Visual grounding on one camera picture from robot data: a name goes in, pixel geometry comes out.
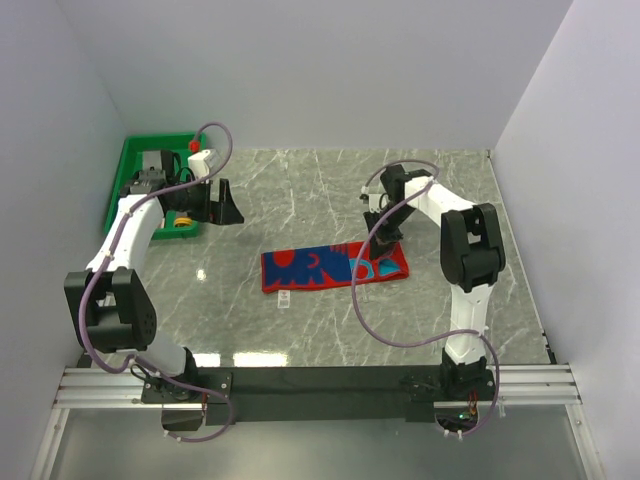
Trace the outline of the red and blue towel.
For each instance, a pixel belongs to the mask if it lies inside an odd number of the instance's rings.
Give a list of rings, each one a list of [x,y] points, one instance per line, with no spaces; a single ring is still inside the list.
[[[349,287],[361,247],[362,242],[350,242],[262,253],[262,292]],[[356,284],[404,280],[409,274],[409,265],[400,245],[391,254],[376,260],[369,258],[369,248],[366,248],[357,267]]]

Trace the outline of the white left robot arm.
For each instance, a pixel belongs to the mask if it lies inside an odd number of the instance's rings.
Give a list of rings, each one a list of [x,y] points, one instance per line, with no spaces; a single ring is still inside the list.
[[[176,400],[194,399],[201,388],[192,353],[159,333],[155,308],[138,271],[154,232],[169,211],[198,223],[241,224],[228,180],[211,197],[211,179],[229,161],[211,149],[190,145],[186,170],[161,150],[160,164],[136,172],[119,192],[117,213],[96,256],[84,270],[69,273],[64,293],[79,343],[108,373],[139,365],[165,380]]]

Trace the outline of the orange and grey towel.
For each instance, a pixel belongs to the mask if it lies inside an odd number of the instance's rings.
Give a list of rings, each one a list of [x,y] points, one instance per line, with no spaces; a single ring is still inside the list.
[[[176,229],[185,229],[191,228],[194,224],[195,221],[188,217],[186,214],[177,213],[173,220],[172,226]]]

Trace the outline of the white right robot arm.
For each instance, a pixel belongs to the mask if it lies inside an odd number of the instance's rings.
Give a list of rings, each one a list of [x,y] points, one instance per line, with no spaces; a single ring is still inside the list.
[[[375,172],[383,193],[372,194],[362,186],[368,237],[358,254],[379,260],[391,253],[403,238],[401,224],[415,212],[439,228],[439,262],[451,287],[451,311],[449,330],[439,337],[445,345],[437,388],[451,399],[497,395],[499,368],[487,365],[497,354],[486,334],[489,299],[506,266],[496,208],[441,185],[431,162],[414,171],[404,165],[394,161]]]

